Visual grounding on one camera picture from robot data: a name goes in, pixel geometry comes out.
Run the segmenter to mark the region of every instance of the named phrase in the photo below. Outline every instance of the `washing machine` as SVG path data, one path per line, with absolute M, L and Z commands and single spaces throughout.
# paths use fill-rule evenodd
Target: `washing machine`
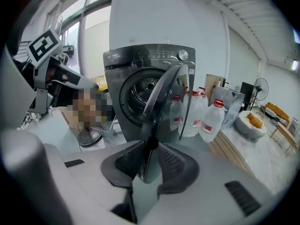
M 127 142 L 140 139 L 143 111 L 161 76 L 186 64 L 194 85 L 195 49 L 171 44 L 134 45 L 103 54 L 105 76 L 120 127 Z M 182 88 L 177 93 L 183 97 Z

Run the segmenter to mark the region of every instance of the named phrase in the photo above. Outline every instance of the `electric fan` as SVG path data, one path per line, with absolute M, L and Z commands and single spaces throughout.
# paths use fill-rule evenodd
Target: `electric fan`
M 252 110 L 255 100 L 263 101 L 267 97 L 268 93 L 269 93 L 268 82 L 262 77 L 258 78 L 253 85 L 252 94 L 254 94 L 254 100 L 250 110 Z

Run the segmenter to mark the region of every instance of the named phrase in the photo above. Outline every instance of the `ceiling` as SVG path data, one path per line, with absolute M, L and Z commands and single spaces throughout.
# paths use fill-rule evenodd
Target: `ceiling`
M 300 46 L 294 41 L 292 26 L 271 0 L 211 0 L 209 4 L 218 2 L 251 31 L 267 63 L 291 70 L 293 59 L 300 58 Z

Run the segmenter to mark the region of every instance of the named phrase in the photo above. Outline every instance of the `red label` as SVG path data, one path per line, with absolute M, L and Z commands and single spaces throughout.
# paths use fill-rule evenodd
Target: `red label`
M 196 121 L 194 121 L 193 128 L 198 127 L 198 126 L 200 125 L 200 121 L 201 121 L 201 120 L 196 120 Z
M 180 119 L 180 118 L 174 118 L 174 124 L 179 123 L 179 119 Z
M 206 133 L 210 133 L 211 129 L 212 129 L 212 127 L 210 127 L 206 124 L 204 124 L 203 127 L 202 127 L 202 130 Z
M 210 126 L 208 126 L 208 125 L 205 125 L 205 126 L 204 126 L 204 128 L 205 128 L 206 130 L 209 130 L 209 131 L 211 131 L 211 127 L 210 127 Z

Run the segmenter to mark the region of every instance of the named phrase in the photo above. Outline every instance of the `plastic bottle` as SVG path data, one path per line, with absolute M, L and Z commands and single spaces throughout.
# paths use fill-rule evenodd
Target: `plastic bottle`
M 201 120 L 199 134 L 207 143 L 215 139 L 222 126 L 225 116 L 223 106 L 223 102 L 216 99 Z
M 187 107 L 188 107 L 188 96 L 189 96 L 189 92 L 187 92 L 187 88 L 185 88 L 185 92 L 184 92 L 184 97 L 183 97 L 183 104 L 181 105 L 181 117 L 179 120 L 179 125 L 178 125 L 178 133 L 179 135 L 182 132 L 182 128 L 183 128 L 183 123 L 184 120 L 186 118 L 186 113 L 187 113 Z
M 198 91 L 193 91 L 191 105 L 187 116 L 187 122 L 184 127 L 183 137 L 193 137 L 198 133 L 200 121 L 208 107 L 208 99 L 204 92 L 200 94 Z
M 176 95 L 173 97 L 170 106 L 170 130 L 171 131 L 174 131 L 176 128 L 178 128 L 180 117 L 181 117 L 180 95 Z

